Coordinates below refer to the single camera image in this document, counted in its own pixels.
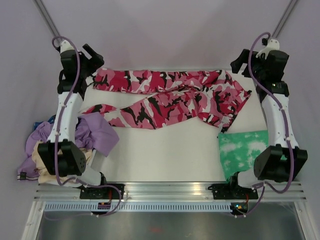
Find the pink camouflage trousers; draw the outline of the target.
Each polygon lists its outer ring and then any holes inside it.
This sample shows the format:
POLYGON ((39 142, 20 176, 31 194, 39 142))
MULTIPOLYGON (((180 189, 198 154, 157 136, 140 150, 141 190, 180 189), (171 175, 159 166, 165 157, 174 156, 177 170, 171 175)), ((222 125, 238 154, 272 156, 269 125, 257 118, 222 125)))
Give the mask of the pink camouflage trousers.
POLYGON ((85 108, 99 113, 111 126, 156 130, 198 117, 226 132, 251 96, 225 70, 153 71, 101 68, 93 89, 146 97, 117 108, 105 103, 85 108))

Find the purple trousers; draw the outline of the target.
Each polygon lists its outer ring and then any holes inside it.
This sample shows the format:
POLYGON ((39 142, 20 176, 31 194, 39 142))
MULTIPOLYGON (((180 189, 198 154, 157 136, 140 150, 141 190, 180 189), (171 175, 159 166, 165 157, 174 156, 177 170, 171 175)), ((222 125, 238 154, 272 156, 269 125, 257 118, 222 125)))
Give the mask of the purple trousers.
MULTIPOLYGON (((32 153, 37 141, 45 142, 50 135, 53 123, 41 122, 27 138, 25 144, 26 159, 17 170, 20 181, 38 181, 39 174, 36 164, 32 161, 32 153)), ((98 113, 81 115, 75 129, 75 145, 87 150, 96 149, 104 156, 108 156, 118 143, 119 137, 109 123, 98 113)))

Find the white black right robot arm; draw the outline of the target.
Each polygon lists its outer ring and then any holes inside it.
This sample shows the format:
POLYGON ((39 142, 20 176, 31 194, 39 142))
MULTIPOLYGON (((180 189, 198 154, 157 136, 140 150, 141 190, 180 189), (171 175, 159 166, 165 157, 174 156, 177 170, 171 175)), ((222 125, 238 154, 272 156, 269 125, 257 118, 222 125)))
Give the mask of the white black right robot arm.
POLYGON ((255 158, 253 167, 233 175, 228 193, 240 198, 246 188, 286 183, 287 190, 308 159, 294 136, 289 116, 289 88, 282 80, 289 55, 280 50, 258 55, 244 49, 230 66, 238 73, 246 64, 243 76, 252 78, 263 110, 268 132, 268 147, 255 158))

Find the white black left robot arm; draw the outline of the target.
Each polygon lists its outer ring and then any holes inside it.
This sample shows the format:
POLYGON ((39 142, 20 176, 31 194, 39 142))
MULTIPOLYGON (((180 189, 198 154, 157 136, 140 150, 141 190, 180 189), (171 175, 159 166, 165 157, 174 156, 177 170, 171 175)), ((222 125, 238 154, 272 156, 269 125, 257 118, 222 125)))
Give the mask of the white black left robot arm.
POLYGON ((57 47, 62 64, 57 87, 58 107, 51 133, 38 145, 37 152, 57 185, 88 186, 93 195, 102 199, 108 195, 109 186, 102 182, 100 172, 87 165, 85 154, 76 146, 76 126, 88 86, 87 78, 104 64, 104 60, 88 44, 83 45, 83 49, 89 57, 67 39, 57 47))

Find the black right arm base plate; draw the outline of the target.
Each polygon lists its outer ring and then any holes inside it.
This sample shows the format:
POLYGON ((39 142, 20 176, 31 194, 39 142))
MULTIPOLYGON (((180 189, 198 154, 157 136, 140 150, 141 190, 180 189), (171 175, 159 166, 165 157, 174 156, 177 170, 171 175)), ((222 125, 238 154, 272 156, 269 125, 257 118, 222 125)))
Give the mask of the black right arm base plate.
POLYGON ((251 188, 232 186, 229 183, 215 183, 207 188, 212 192, 214 200, 257 200, 259 198, 256 190, 251 188))

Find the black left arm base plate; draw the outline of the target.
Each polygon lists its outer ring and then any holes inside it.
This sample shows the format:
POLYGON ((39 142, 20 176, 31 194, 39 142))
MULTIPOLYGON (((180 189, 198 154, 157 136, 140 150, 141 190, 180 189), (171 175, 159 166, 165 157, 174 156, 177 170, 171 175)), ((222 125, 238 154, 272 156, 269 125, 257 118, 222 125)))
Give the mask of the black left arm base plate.
POLYGON ((111 186, 114 186, 120 191, 120 195, 116 189, 113 187, 79 187, 80 196, 82 200, 119 200, 123 199, 125 193, 125 184, 122 183, 112 183, 111 186))

